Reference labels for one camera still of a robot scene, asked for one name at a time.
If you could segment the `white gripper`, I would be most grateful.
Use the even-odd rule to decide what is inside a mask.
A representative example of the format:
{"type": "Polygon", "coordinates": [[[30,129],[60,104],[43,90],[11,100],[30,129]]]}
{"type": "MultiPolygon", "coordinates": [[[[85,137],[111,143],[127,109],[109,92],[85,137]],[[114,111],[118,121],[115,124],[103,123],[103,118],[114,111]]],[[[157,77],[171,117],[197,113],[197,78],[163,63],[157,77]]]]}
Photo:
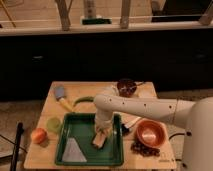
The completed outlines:
{"type": "Polygon", "coordinates": [[[97,111],[95,114],[95,132],[109,136],[112,132],[114,115],[108,111],[97,111]]]}

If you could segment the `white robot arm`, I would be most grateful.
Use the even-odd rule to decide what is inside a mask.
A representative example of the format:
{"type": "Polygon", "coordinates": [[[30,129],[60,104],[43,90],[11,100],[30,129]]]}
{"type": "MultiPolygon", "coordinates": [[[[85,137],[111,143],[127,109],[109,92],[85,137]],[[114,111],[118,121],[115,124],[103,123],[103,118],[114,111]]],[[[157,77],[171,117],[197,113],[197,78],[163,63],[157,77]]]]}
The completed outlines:
{"type": "Polygon", "coordinates": [[[172,124],[185,130],[181,171],[213,171],[213,97],[198,101],[126,98],[107,87],[94,98],[95,123],[108,128],[114,112],[172,124]]]}

